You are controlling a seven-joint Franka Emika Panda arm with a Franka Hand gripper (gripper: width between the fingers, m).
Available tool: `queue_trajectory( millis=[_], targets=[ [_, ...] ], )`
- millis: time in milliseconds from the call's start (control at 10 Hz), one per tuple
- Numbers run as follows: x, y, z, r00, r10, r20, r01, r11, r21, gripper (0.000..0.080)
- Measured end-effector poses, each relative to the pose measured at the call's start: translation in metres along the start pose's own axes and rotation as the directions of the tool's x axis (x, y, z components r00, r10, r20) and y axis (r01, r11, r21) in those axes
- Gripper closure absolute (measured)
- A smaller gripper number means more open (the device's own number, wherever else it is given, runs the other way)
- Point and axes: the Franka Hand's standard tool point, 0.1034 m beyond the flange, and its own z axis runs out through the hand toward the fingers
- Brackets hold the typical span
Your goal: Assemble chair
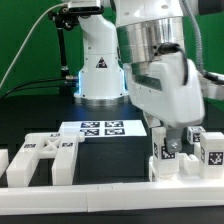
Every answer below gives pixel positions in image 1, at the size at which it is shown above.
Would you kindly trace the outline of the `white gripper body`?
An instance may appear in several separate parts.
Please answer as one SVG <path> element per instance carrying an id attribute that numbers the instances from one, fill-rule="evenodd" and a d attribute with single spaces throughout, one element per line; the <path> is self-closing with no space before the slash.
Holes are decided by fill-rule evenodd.
<path id="1" fill-rule="evenodd" d="M 130 64 L 124 65 L 131 103 L 173 128 L 198 125 L 205 115 L 198 72 L 188 62 L 188 81 L 183 84 L 184 65 L 180 53 L 162 55 L 161 59 L 146 64 L 143 81 Z"/>

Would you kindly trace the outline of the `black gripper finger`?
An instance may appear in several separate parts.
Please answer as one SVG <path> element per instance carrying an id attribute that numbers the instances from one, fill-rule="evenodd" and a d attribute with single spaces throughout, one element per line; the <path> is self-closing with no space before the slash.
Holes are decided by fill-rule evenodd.
<path id="1" fill-rule="evenodd" d="M 161 122 L 159 119 L 150 115 L 147 112 L 143 112 L 143 117 L 144 117 L 146 124 L 149 128 L 159 127 L 161 125 Z"/>
<path id="2" fill-rule="evenodd" d="M 182 150 L 182 129 L 167 129 L 166 146 L 169 153 L 177 153 Z"/>

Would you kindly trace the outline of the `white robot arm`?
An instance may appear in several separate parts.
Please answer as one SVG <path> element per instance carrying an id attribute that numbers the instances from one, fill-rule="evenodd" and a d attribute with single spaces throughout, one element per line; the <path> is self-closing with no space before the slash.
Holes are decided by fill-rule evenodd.
<path id="1" fill-rule="evenodd" d="M 151 127 L 163 125 L 170 152 L 183 129 L 204 118 L 201 84 L 224 84 L 204 69 L 197 15 L 224 11 L 224 0 L 89 0 L 115 8 L 116 23 L 92 13 L 80 20 L 87 61 L 80 72 L 84 102 L 115 100 L 124 89 Z"/>

